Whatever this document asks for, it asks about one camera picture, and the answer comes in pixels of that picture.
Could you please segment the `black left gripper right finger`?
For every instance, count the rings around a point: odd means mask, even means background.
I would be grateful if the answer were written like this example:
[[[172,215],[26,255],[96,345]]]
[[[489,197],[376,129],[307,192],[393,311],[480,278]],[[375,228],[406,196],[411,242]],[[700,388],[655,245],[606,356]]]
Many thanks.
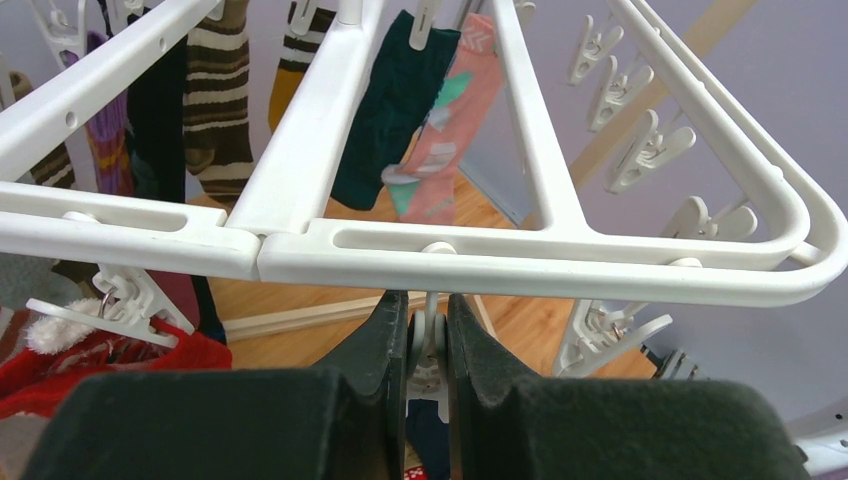
[[[725,381],[542,376],[478,322],[447,314],[455,479],[804,479],[771,405]]]

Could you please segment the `navy blue sock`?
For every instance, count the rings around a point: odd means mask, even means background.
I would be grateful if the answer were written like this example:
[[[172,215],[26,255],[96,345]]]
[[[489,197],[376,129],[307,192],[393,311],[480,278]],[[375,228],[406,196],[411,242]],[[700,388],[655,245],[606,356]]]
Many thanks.
[[[436,401],[408,401],[406,439],[421,460],[429,479],[450,478],[449,425],[439,417]]]

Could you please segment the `purple yellow striped sock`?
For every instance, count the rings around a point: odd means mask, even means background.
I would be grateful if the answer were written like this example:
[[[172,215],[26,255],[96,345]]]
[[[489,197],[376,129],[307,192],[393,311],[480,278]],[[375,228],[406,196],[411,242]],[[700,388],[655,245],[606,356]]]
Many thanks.
[[[85,124],[100,193],[132,196],[134,182],[127,147],[128,92],[120,92]]]

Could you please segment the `grey sock orange cuff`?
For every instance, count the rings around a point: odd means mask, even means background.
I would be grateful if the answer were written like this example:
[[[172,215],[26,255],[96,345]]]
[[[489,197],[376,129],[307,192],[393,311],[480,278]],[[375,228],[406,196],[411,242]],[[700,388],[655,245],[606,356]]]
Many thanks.
[[[70,279],[53,271],[54,260],[14,254],[1,255],[1,362],[25,346],[25,328],[34,318],[26,301],[38,298],[67,304],[83,293]],[[18,479],[49,420],[38,415],[13,415],[1,420],[1,477]]]

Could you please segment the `mustard yellow striped sock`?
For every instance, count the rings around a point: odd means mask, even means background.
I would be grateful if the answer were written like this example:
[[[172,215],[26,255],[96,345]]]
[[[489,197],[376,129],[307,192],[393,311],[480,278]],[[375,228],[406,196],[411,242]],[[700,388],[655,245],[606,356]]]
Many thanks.
[[[235,206],[254,171],[249,141],[248,3],[226,1],[219,20],[205,19],[188,34],[183,134],[188,172],[205,194],[227,209]],[[335,20],[318,7],[304,34],[288,30],[269,99],[275,129]]]

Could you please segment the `dark green sock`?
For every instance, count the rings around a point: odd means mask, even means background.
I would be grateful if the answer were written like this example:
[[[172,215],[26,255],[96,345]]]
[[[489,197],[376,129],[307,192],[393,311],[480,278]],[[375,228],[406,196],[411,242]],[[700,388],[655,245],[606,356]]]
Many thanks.
[[[331,189],[347,208],[367,211],[383,188],[383,170],[402,160],[453,61],[460,32],[433,29],[422,50],[409,45],[413,15],[400,11],[372,65]]]

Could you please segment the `black blue white sock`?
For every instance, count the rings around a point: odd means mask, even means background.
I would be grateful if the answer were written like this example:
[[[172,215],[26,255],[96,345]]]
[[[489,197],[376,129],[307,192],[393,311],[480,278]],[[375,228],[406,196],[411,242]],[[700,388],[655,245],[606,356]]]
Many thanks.
[[[131,168],[139,198],[186,202],[182,126],[186,75],[187,39],[183,37],[128,89]],[[162,271],[148,274],[197,331],[227,343],[207,278]]]

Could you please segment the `pink green sock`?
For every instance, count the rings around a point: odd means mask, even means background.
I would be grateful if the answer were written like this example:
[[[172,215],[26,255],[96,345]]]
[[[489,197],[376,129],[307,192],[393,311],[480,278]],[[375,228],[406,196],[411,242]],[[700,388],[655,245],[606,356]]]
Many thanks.
[[[406,156],[381,175],[401,222],[450,225],[455,179],[504,83],[492,17],[472,13],[456,55]]]

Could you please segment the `red white sock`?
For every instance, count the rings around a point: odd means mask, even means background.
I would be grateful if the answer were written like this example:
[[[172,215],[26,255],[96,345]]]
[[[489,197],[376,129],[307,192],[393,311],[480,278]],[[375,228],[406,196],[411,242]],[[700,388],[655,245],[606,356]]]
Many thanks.
[[[23,309],[1,309],[1,418],[52,417],[85,378],[127,371],[229,369],[227,346],[200,332],[186,333],[155,316],[151,324],[178,340],[173,348],[90,329],[72,322],[70,341],[59,348],[36,347],[31,334],[42,319]]]

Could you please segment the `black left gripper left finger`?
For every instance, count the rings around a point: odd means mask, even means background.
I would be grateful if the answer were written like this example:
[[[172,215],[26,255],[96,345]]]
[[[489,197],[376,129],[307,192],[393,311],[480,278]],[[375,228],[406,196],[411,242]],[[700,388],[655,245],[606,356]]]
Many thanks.
[[[111,373],[84,380],[27,479],[399,479],[408,295],[308,368]]]

